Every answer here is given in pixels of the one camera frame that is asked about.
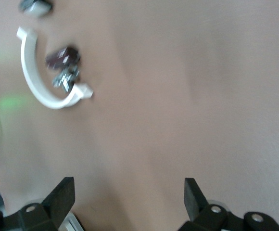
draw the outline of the beige surface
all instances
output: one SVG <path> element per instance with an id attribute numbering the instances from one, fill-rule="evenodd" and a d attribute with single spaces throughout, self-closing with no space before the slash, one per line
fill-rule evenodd
<path id="1" fill-rule="evenodd" d="M 183 182 L 279 222 L 279 1 L 56 0 L 34 19 L 0 0 L 0 192 L 12 213 L 76 181 L 92 231 L 174 231 Z M 18 26 L 74 43 L 92 100 L 50 110 L 26 85 Z"/>

